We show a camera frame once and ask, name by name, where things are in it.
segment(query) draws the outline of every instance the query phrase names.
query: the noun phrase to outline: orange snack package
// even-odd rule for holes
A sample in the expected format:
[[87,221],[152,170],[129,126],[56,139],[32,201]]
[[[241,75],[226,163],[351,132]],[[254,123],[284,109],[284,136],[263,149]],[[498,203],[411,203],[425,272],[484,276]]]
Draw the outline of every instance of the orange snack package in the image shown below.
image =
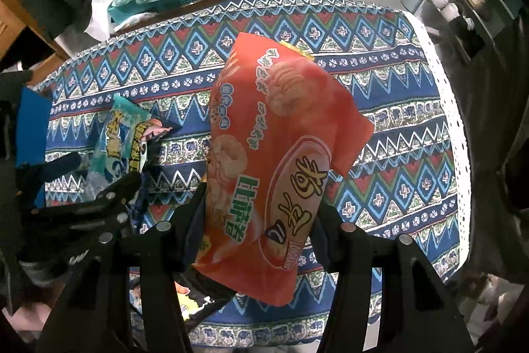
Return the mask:
[[347,176],[373,125],[312,60],[245,33],[209,108],[206,226],[195,265],[242,294],[285,305],[328,171]]

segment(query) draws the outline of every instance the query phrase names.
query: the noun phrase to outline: silver rivet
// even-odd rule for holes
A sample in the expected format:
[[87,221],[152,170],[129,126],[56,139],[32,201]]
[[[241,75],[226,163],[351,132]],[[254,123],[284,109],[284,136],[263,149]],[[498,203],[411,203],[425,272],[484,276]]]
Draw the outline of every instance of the silver rivet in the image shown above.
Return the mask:
[[354,223],[350,223],[350,222],[342,223],[342,231],[354,232],[355,229],[356,229],[356,225]]
[[171,229],[171,223],[168,221],[160,222],[156,225],[156,229],[160,232],[165,232]]
[[413,242],[413,238],[407,234],[399,236],[398,240],[404,245],[410,245]]
[[127,213],[120,213],[117,215],[117,222],[122,224],[125,223],[129,219],[129,215]]
[[110,232],[103,232],[100,235],[100,242],[101,244],[108,244],[110,241],[112,241],[112,234]]

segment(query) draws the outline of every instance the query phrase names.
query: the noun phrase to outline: tablecloth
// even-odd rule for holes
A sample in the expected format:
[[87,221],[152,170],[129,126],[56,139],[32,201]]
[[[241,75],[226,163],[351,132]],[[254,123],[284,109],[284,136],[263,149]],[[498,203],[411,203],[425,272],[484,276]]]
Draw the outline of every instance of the tablecloth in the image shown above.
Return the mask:
[[[372,235],[410,234],[448,278],[466,260],[470,171],[456,101],[424,26],[411,14],[348,0],[236,0],[111,38],[67,61],[37,86],[54,102],[47,160],[78,151],[83,164],[46,186],[50,205],[80,200],[102,123],[119,94],[181,126],[149,169],[140,232],[169,218],[205,172],[208,98],[240,31],[284,40],[351,91],[375,133],[347,178],[330,172],[325,199]],[[322,335],[337,274],[310,241],[292,302],[273,307],[236,295],[190,334],[202,346],[310,342]],[[373,269],[369,319],[380,313]]]

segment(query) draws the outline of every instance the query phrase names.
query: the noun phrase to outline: shoe rack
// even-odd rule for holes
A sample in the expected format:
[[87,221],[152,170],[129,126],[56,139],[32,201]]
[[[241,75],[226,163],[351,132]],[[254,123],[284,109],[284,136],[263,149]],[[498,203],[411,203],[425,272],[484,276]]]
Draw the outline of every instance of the shoe rack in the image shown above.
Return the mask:
[[[465,17],[472,19],[476,34],[482,38],[486,45],[494,45],[494,37],[512,22],[514,13],[517,15],[517,10],[512,11],[504,0],[486,0],[486,15],[480,14],[480,10],[476,10],[469,0],[454,0],[454,3],[463,9]],[[424,22],[432,35],[448,39],[465,63],[471,61],[471,57],[465,50],[464,42],[449,27],[448,20],[431,0],[422,0],[415,15]]]

